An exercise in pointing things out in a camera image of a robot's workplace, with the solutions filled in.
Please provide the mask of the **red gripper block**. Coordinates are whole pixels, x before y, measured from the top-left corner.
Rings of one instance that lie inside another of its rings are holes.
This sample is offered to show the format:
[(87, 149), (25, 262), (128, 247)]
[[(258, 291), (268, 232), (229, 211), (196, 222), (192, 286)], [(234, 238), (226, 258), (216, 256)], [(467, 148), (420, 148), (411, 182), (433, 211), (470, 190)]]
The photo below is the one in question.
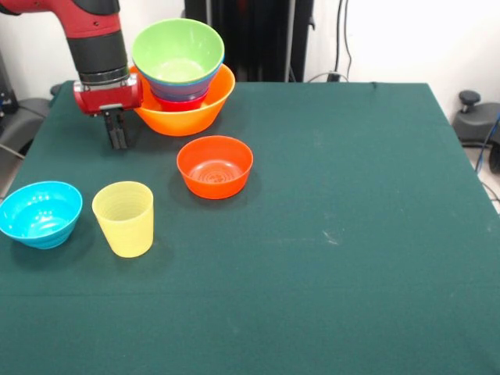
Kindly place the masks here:
[(89, 86), (80, 81), (73, 82), (73, 95), (81, 112), (87, 115), (98, 115), (104, 112), (106, 131), (113, 149), (127, 149), (127, 134), (123, 127), (123, 112), (116, 114), (116, 134), (113, 115), (106, 112), (110, 109), (130, 110), (141, 106), (143, 87), (137, 73), (131, 73), (126, 80), (108, 85)]

